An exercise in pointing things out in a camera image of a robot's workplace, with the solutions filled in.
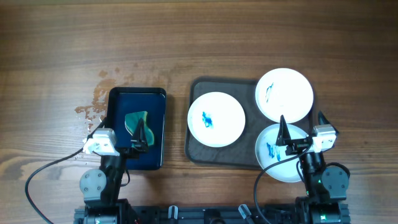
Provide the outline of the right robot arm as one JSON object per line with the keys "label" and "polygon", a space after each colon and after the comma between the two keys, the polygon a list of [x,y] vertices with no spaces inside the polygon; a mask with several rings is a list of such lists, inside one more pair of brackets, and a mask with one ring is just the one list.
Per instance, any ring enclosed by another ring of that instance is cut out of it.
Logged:
{"label": "right robot arm", "polygon": [[283,116],[280,117],[276,145],[285,146],[285,154],[298,157],[306,197],[295,200],[295,223],[348,224],[351,222],[346,191],[349,187],[350,171],[337,162],[327,164],[323,153],[334,147],[339,132],[318,113],[318,125],[302,139],[292,139]]}

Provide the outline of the green sponge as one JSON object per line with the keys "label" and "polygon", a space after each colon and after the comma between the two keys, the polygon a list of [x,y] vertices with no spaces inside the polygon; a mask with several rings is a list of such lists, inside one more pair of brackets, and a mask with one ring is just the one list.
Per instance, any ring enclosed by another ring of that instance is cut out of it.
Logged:
{"label": "green sponge", "polygon": [[125,115],[125,127],[131,136],[134,135],[137,129],[140,128],[141,123],[144,126],[144,134],[147,140],[148,146],[153,146],[155,137],[153,131],[147,125],[147,111],[139,111],[128,113]]}

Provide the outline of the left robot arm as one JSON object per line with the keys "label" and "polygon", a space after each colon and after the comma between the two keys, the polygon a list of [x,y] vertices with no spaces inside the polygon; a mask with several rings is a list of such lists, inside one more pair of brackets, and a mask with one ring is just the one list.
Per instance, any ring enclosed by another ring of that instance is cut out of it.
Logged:
{"label": "left robot arm", "polygon": [[75,224],[129,224],[140,223],[138,214],[126,199],[119,198],[123,174],[128,173],[126,161],[147,153],[149,145],[144,120],[138,120],[129,147],[116,147],[116,134],[105,128],[106,120],[91,133],[83,152],[100,155],[97,169],[86,171],[80,179],[85,206],[75,210]]}

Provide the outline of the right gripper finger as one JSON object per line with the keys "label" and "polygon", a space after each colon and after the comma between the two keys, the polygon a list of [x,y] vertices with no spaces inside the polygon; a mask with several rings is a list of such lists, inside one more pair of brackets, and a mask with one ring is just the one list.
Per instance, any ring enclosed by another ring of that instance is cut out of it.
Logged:
{"label": "right gripper finger", "polygon": [[339,131],[327,120],[321,111],[318,112],[318,123],[319,125],[330,125],[335,130],[335,133],[339,134]]}
{"label": "right gripper finger", "polygon": [[277,146],[287,146],[291,144],[291,136],[285,121],[284,115],[280,116],[279,132],[275,144]]}

